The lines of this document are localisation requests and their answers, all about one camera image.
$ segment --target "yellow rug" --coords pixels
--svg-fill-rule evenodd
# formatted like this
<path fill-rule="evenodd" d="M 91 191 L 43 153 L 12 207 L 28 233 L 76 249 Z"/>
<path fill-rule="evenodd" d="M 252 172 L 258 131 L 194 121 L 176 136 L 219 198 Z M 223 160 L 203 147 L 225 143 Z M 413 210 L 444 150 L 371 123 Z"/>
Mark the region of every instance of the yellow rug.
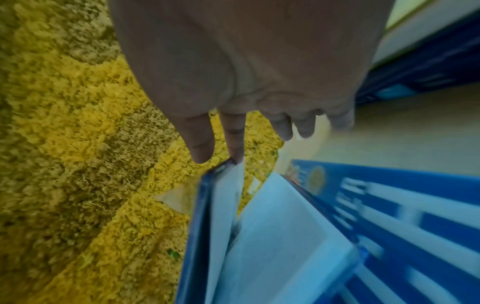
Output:
<path fill-rule="evenodd" d="M 171 303 L 189 219 L 153 196 L 192 163 L 146 98 L 103 0 L 0 4 L 0 303 Z M 247 118 L 246 189 L 283 144 Z"/>

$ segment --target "beige surface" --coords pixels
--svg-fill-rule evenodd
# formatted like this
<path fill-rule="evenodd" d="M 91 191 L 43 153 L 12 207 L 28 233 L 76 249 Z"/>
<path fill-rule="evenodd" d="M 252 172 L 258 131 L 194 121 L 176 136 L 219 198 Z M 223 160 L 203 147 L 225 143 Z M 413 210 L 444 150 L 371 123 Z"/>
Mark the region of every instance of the beige surface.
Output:
<path fill-rule="evenodd" d="M 319 161 L 480 175 L 480 84 L 359 107 L 352 131 L 316 149 Z"/>

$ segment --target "hand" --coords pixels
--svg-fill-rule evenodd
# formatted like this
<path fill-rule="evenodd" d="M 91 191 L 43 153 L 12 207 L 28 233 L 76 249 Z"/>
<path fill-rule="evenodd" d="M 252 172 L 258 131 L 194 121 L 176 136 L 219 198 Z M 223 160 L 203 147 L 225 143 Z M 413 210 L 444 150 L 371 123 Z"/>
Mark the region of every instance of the hand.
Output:
<path fill-rule="evenodd" d="M 149 98 L 195 162 L 213 154 L 218 108 L 228 151 L 244 155 L 246 113 L 260 110 L 284 140 L 325 113 L 354 123 L 354 96 L 393 0 L 109 0 L 116 35 Z"/>

